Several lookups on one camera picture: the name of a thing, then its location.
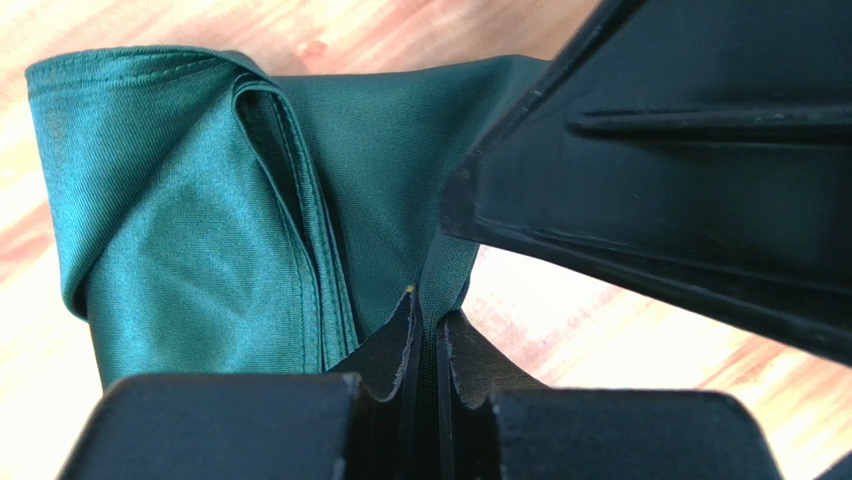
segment light wood tabletop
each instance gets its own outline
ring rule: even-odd
[[[0,478],[56,474],[101,390],[58,262],[24,69],[101,47],[239,50],[274,75],[549,59],[596,0],[0,0]],[[554,386],[711,389],[760,423],[787,479],[852,450],[852,369],[562,268],[483,248],[471,321]]]

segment green fabric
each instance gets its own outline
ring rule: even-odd
[[[324,371],[420,284],[427,331],[475,244],[438,194],[543,62],[271,78],[236,53],[75,53],[27,70],[62,295],[104,385]]]

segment wooden table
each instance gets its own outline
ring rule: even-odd
[[[0,0],[0,478],[58,470],[100,395],[88,328],[59,299],[24,68],[89,48],[240,50],[276,75],[551,58],[596,0]],[[852,449],[852,369],[537,260],[484,248],[474,324],[551,385],[730,392],[788,479]]]

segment folded garment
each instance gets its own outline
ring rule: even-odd
[[[142,47],[30,67],[63,300],[104,386],[322,372],[415,283],[431,343],[477,249],[438,230],[443,180],[544,65],[270,77]]]

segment folded cloth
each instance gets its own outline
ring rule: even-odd
[[[104,386],[322,372],[413,283],[433,335],[477,249],[438,231],[443,179],[543,66],[270,77],[187,47],[31,66],[63,300]]]

